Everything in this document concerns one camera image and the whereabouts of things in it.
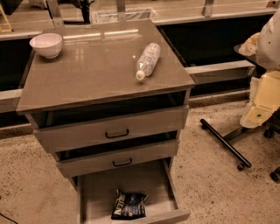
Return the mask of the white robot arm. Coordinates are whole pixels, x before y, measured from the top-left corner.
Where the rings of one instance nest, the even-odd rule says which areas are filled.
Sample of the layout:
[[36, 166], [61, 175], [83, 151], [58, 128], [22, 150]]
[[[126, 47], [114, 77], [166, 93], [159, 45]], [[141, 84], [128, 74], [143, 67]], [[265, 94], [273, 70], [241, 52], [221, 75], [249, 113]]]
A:
[[251, 79], [249, 102], [240, 120], [242, 127], [253, 129], [268, 121], [280, 108], [280, 10], [238, 52], [255, 56], [255, 63], [266, 70], [260, 78]]

